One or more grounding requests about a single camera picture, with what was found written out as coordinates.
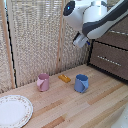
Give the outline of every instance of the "wooden tabletop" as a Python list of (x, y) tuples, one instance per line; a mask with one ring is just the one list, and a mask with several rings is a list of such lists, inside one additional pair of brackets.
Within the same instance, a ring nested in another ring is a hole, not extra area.
[[(34, 112), (24, 128), (110, 128), (128, 102), (128, 86), (86, 65), (63, 74), (71, 82), (64, 83), (56, 74), (50, 77), (46, 92), (39, 92), (35, 82), (0, 97), (22, 95), (31, 101)], [(89, 88), (83, 94), (74, 90), (77, 74), (89, 77)]]

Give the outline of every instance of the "white plate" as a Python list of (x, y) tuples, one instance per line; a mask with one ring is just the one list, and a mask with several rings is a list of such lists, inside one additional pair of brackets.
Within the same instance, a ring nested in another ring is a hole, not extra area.
[(0, 128), (20, 128), (31, 118), (33, 106), (20, 95), (8, 95), (0, 98)]

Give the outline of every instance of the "woven blind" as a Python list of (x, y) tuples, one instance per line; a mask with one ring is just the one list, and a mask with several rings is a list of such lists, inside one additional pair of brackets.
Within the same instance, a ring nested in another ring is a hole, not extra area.
[(65, 27), (61, 71), (85, 64), (86, 49), (88, 47), (87, 45), (82, 48), (74, 46), (73, 39), (77, 32), (67, 23)]
[(7, 1), (18, 86), (37, 80), (40, 73), (55, 74), (61, 4), (62, 0)]
[(0, 1), (0, 93), (14, 88), (12, 61), (3, 0)]

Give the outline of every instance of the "blue mug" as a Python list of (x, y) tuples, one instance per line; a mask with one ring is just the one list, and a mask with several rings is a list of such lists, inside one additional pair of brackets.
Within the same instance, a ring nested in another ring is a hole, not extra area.
[(76, 76), (74, 89), (77, 92), (84, 93), (88, 89), (88, 86), (89, 84), (87, 76), (83, 74), (79, 74)]

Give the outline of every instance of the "yellow object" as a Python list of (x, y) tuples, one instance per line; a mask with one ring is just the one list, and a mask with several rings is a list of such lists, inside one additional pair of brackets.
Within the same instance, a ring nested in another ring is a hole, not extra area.
[(64, 74), (58, 76), (59, 79), (61, 79), (62, 81), (64, 81), (65, 83), (68, 83), (71, 81), (71, 79), (67, 76), (65, 76)]

